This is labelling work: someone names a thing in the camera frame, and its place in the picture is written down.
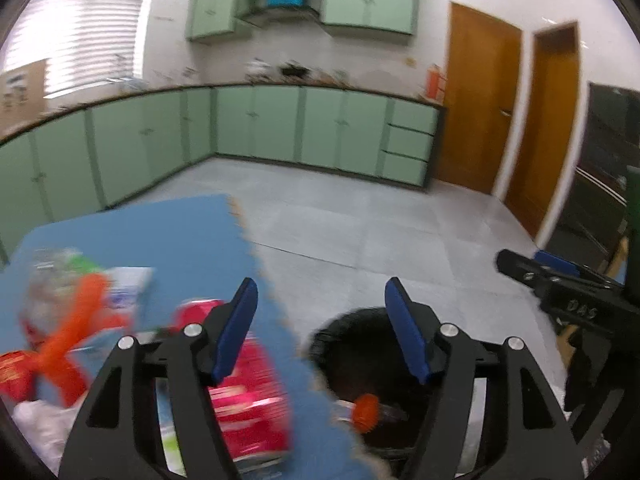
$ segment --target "floor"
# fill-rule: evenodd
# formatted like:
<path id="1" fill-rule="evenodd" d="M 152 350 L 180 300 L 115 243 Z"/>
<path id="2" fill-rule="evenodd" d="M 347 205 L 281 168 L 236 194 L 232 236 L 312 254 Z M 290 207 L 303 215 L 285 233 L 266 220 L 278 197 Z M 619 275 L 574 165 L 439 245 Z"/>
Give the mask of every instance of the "floor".
<path id="1" fill-rule="evenodd" d="M 498 274 L 502 248 L 535 246 L 491 196 L 435 181 L 427 194 L 325 173 L 208 160 L 135 202 L 224 192 L 235 197 L 274 293 L 303 345 L 328 320 L 383 304 L 398 276 L 413 300 L 470 336 L 524 339 L 551 384 L 564 368 L 529 289 Z"/>

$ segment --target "window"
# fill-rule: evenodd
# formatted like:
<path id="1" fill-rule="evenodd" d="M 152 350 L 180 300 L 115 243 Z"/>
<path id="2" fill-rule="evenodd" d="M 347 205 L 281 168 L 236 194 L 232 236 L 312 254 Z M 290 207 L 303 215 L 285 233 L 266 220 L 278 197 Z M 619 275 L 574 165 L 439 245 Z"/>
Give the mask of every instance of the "window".
<path id="1" fill-rule="evenodd" d="M 45 93 L 142 76 L 150 0 L 31 0 L 8 39 L 4 69 L 49 59 Z"/>

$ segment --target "blue table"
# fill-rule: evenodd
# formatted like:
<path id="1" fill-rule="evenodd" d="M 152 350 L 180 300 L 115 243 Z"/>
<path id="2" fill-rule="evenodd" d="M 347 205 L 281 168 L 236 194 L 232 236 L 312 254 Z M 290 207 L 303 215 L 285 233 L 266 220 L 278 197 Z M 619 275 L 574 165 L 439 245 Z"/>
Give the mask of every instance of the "blue table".
<path id="1" fill-rule="evenodd" d="M 17 313 L 24 301 L 34 250 L 78 248 L 103 267 L 153 267 L 140 301 L 137 329 L 169 323 L 191 298 L 230 299 L 245 276 L 258 285 L 251 330 L 267 349 L 292 410 L 292 453 L 282 480 L 369 480 L 372 470 L 354 458 L 353 435 L 331 418 L 331 400 L 312 391 L 313 373 L 297 356 L 284 314 L 258 271 L 252 245 L 224 195 L 184 198 L 75 218 L 29 233 L 0 274 L 0 353 L 25 346 Z"/>

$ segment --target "blue gripper pad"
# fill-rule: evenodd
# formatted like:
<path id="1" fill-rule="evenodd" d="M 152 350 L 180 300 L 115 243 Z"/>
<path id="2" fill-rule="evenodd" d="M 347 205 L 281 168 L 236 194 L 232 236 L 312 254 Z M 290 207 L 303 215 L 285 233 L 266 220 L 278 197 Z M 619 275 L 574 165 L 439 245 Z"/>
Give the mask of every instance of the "blue gripper pad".
<path id="1" fill-rule="evenodd" d="M 386 282 L 386 314 L 391 320 L 396 338 L 400 343 L 404 362 L 420 384 L 424 384 L 430 374 L 426 359 L 427 341 L 414 321 L 410 311 L 411 306 L 412 301 L 398 278 L 391 278 Z"/>
<path id="2" fill-rule="evenodd" d="M 545 265 L 547 267 L 551 267 L 553 270 L 557 272 L 562 272 L 563 274 L 567 274 L 568 276 L 575 276 L 576 278 L 580 278 L 580 271 L 578 267 L 576 267 L 571 262 L 567 260 L 563 260 L 562 258 L 558 258 L 551 253 L 547 253 L 546 251 L 538 251 L 533 256 L 533 260 L 538 262 L 540 265 Z"/>
<path id="3" fill-rule="evenodd" d="M 234 370 L 240 347 L 254 319 L 258 306 L 258 286 L 254 280 L 245 278 L 229 303 L 233 311 L 218 337 L 216 364 L 211 373 L 216 384 L 220 384 Z"/>

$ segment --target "trash can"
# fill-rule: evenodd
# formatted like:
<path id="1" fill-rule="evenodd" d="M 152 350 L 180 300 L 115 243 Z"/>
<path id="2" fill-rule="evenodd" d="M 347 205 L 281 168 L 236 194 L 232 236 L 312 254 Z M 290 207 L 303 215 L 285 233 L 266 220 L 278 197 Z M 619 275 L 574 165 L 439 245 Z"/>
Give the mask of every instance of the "trash can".
<path id="1" fill-rule="evenodd" d="M 406 413 L 406 420 L 381 422 L 362 435 L 368 451 L 386 460 L 399 477 L 414 450 L 433 386 L 421 385 L 409 373 L 386 310 L 363 308 L 333 320 L 314 335 L 308 357 L 339 399 L 354 402 L 374 394 L 381 404 Z"/>

